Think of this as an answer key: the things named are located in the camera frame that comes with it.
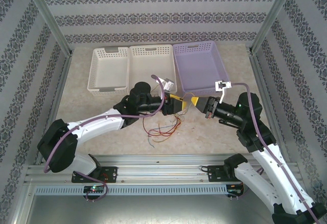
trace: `white plastic basket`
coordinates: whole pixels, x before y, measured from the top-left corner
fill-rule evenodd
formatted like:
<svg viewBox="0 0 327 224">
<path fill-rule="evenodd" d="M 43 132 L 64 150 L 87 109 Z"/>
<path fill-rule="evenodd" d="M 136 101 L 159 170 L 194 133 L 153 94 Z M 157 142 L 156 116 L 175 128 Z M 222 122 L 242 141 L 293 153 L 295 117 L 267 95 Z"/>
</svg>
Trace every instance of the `white plastic basket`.
<svg viewBox="0 0 327 224">
<path fill-rule="evenodd" d="M 94 49 L 87 90 L 94 96 L 126 95 L 128 72 L 128 47 Z"/>
<path fill-rule="evenodd" d="M 147 82 L 153 90 L 158 83 L 151 78 L 154 74 L 162 79 L 169 78 L 175 85 L 171 93 L 177 92 L 173 47 L 170 44 L 131 46 L 128 92 L 138 82 Z"/>
</svg>

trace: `cable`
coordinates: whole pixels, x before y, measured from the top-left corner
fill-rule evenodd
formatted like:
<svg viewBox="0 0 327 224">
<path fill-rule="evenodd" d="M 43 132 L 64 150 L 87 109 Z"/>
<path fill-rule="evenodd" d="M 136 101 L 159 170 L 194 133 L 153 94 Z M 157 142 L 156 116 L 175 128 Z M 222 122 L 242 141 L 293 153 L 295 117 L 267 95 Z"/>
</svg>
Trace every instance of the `cable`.
<svg viewBox="0 0 327 224">
<path fill-rule="evenodd" d="M 152 93 L 153 91 L 155 91 L 155 89 L 159 86 L 160 84 L 158 84 L 156 87 L 154 87 L 153 90 L 150 91 L 150 93 Z"/>
<path fill-rule="evenodd" d="M 262 175 L 264 171 L 265 171 L 265 170 L 261 167 L 260 169 L 257 170 L 257 173 L 260 172 L 259 174 Z"/>
<path fill-rule="evenodd" d="M 243 82 L 238 82 L 238 83 L 232 83 L 231 84 L 231 86 L 236 86 L 236 85 L 241 85 L 241 86 L 245 86 L 246 87 L 247 98 L 248 98 L 248 101 L 249 101 L 249 107 L 250 107 L 250 113 L 251 113 L 253 125 L 254 125 L 255 132 L 258 135 L 258 138 L 259 138 L 260 142 L 265 147 L 265 149 L 269 152 L 269 154 L 272 156 L 272 158 L 277 162 L 277 164 L 279 165 L 279 167 L 282 169 L 282 171 L 284 172 L 286 178 L 289 180 L 289 182 L 292 185 L 294 191 L 296 192 L 297 196 L 299 197 L 299 199 L 301 200 L 301 202 L 303 203 L 303 205 L 306 207 L 306 209 L 308 210 L 308 212 L 310 213 L 310 215 L 312 216 L 312 218 L 314 219 L 314 221 L 317 224 L 320 224 L 320 222 L 318 221 L 317 217 L 315 216 L 315 214 L 313 213 L 313 211 L 310 209 L 309 205 L 307 204 L 306 200 L 303 198 L 303 196 L 300 193 L 299 189 L 296 187 L 295 183 L 293 182 L 293 180 L 292 180 L 290 174 L 287 172 L 286 168 L 283 166 L 283 164 L 281 163 L 281 161 L 279 161 L 279 159 L 274 155 L 274 153 L 270 150 L 270 148 L 267 146 L 266 142 L 262 138 L 261 133 L 259 131 L 258 124 L 257 124 L 256 119 L 255 119 L 255 115 L 254 115 L 254 110 L 253 110 L 252 99 L 251 99 L 251 92 L 250 92 L 249 85 L 247 85 L 246 83 L 243 83 Z"/>
<path fill-rule="evenodd" d="M 148 142 L 149 144 L 154 147 L 151 143 L 150 143 L 150 140 L 149 138 L 150 137 L 159 137 L 159 136 L 163 136 L 163 137 L 167 137 L 166 139 L 162 140 L 162 141 L 156 141 L 156 140 L 153 140 L 153 142 L 156 142 L 156 143 L 160 143 L 160 142 L 164 142 L 165 140 L 169 139 L 170 136 L 172 136 L 172 134 L 176 131 L 176 129 L 181 125 L 182 121 L 180 118 L 176 118 L 176 123 L 173 124 L 173 125 L 170 125 L 170 126 L 165 126 L 165 127 L 160 127 L 160 124 L 158 125 L 158 128 L 153 128 L 153 129 L 150 129 L 149 131 L 147 131 L 145 129 L 145 124 L 144 124 L 144 119 L 142 121 L 142 125 L 143 125 L 143 129 L 144 131 L 148 134 Z M 168 131 L 161 131 L 162 128 L 167 128 L 167 127 L 172 127 L 170 130 Z"/>
<path fill-rule="evenodd" d="M 184 94 L 184 96 L 182 97 L 182 99 L 184 99 L 185 96 L 188 95 L 188 94 L 191 94 L 191 95 L 195 96 L 195 95 L 194 95 L 193 93 L 191 93 L 191 92 L 186 92 L 186 93 Z"/>
<path fill-rule="evenodd" d="M 105 187 L 105 189 L 106 189 L 105 193 L 102 194 L 100 197 L 98 197 L 98 198 L 96 198 L 96 199 L 89 199 L 89 198 L 88 198 L 88 194 L 89 194 L 90 192 L 87 192 L 87 193 L 86 193 L 86 196 L 85 196 L 86 201 L 96 202 L 96 201 L 99 201 L 99 200 L 103 199 L 103 198 L 108 194 L 109 189 L 108 189 L 108 186 L 107 186 L 106 182 L 103 182 L 103 181 L 100 181 L 100 180 L 98 180 L 98 179 L 92 178 L 92 177 L 90 177 L 90 176 L 88 176 L 88 175 L 86 175 L 86 174 L 80 173 L 80 172 L 76 172 L 76 173 L 78 173 L 79 175 L 81 175 L 81 176 L 83 176 L 84 178 L 87 178 L 87 179 L 89 179 L 89 180 L 91 180 L 91 181 L 95 181 L 95 182 L 101 183 L 101 184 Z"/>
<path fill-rule="evenodd" d="M 162 85 L 160 79 L 159 79 L 156 75 L 151 75 L 151 77 L 152 77 L 153 79 L 156 79 L 156 80 L 159 82 L 159 85 L 160 85 L 160 87 L 161 87 L 161 96 L 164 97 L 164 96 L 165 96 L 165 90 L 164 90 L 164 86 Z M 43 170 L 44 173 L 48 173 L 48 172 L 50 171 L 50 168 L 48 168 L 48 167 L 49 167 L 49 163 L 50 163 L 50 161 L 51 161 L 53 155 L 55 154 L 56 150 L 57 150 L 58 147 L 60 146 L 60 144 L 63 142 L 63 140 L 64 140 L 68 135 L 70 135 L 70 134 L 71 134 L 72 132 L 74 132 L 75 130 L 80 129 L 81 127 L 83 127 L 84 125 L 86 125 L 86 124 L 88 124 L 88 123 L 91 123 L 91 122 L 94 122 L 94 121 L 96 121 L 96 120 L 100 120 L 100 119 L 117 118 L 117 117 L 121 117 L 121 118 L 147 118 L 147 117 L 151 117 L 151 116 L 155 115 L 157 112 L 159 112 L 159 111 L 161 110 L 162 106 L 164 105 L 164 102 L 165 102 L 165 99 L 162 99 L 162 100 L 161 100 L 161 104 L 160 104 L 160 106 L 159 106 L 159 108 L 158 108 L 157 110 L 155 110 L 153 113 L 146 114 L 146 115 L 144 115 L 144 116 L 123 115 L 123 114 L 102 115 L 102 116 L 99 116 L 99 117 L 95 117 L 95 118 L 89 119 L 89 120 L 87 120 L 87 121 L 85 121 L 85 122 L 83 122 L 83 123 L 81 123 L 81 124 L 75 126 L 74 128 L 72 128 L 72 129 L 70 129 L 69 131 L 67 131 L 67 132 L 66 132 L 66 133 L 65 133 L 65 134 L 64 134 L 64 135 L 59 139 L 59 141 L 57 142 L 57 144 L 55 145 L 55 147 L 52 149 L 52 151 L 51 151 L 51 153 L 50 153 L 50 155 L 49 155 L 49 157 L 48 157 L 48 159 L 47 159 L 47 161 L 46 161 L 46 163 L 45 163 L 44 170 Z M 101 195 L 99 198 L 95 199 L 95 200 L 100 200 L 100 199 L 104 198 L 104 196 L 108 193 L 108 187 L 107 187 L 107 185 L 106 185 L 104 182 L 102 182 L 102 181 L 100 181 L 100 180 L 98 180 L 98 179 L 92 178 L 92 177 L 90 177 L 90 176 L 87 176 L 87 175 L 85 175 L 85 174 L 83 174 L 83 173 L 80 173 L 80 172 L 76 172 L 76 173 L 79 174 L 79 175 L 81 175 L 81 176 L 83 176 L 83 177 L 86 177 L 86 178 L 88 178 L 88 179 L 90 179 L 90 180 L 92 180 L 92 181 L 95 181 L 95 182 L 101 183 L 101 184 L 103 184 L 103 185 L 105 186 L 105 188 L 106 188 L 106 192 L 105 192 L 103 195 Z"/>
</svg>

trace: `white cable tie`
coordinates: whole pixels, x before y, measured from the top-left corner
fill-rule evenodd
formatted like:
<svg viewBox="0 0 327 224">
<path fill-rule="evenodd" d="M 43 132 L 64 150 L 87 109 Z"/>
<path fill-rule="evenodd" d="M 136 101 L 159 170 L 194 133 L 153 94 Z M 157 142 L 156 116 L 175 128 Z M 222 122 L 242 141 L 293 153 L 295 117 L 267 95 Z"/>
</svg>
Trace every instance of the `white cable tie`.
<svg viewBox="0 0 327 224">
<path fill-rule="evenodd" d="M 300 203 L 304 203 L 304 202 L 307 202 L 308 200 L 306 198 L 303 199 L 303 201 L 300 199 Z"/>
<path fill-rule="evenodd" d="M 280 164 L 277 164 L 278 167 L 284 167 L 286 165 L 286 163 L 282 163 L 281 165 Z"/>
</svg>

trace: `metal base plate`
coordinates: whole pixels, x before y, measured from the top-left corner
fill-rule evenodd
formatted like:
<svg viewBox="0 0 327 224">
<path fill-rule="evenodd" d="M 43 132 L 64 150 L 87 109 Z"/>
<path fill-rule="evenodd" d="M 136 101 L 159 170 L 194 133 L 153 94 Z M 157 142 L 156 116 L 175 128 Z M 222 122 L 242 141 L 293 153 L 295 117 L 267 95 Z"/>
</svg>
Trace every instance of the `metal base plate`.
<svg viewBox="0 0 327 224">
<path fill-rule="evenodd" d="M 102 167 L 100 177 L 98 180 L 105 183 L 116 183 L 117 180 L 117 167 Z M 93 183 L 94 181 L 84 178 L 78 173 L 74 172 L 72 175 L 72 183 Z"/>
</svg>

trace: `patterned wallpaper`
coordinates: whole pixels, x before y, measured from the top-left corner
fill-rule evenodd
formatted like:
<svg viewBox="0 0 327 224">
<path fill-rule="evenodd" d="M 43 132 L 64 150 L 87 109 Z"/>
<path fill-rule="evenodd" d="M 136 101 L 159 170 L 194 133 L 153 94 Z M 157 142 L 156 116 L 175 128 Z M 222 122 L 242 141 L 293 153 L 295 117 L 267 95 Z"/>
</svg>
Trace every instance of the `patterned wallpaper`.
<svg viewBox="0 0 327 224">
<path fill-rule="evenodd" d="M 326 0 L 286 0 L 257 52 L 289 157 L 299 163 L 308 192 L 325 205 L 326 12 Z"/>
<path fill-rule="evenodd" d="M 14 209 L 66 57 L 32 0 L 0 0 L 0 223 Z"/>
<path fill-rule="evenodd" d="M 253 42 L 274 0 L 45 0 L 70 47 Z"/>
</svg>

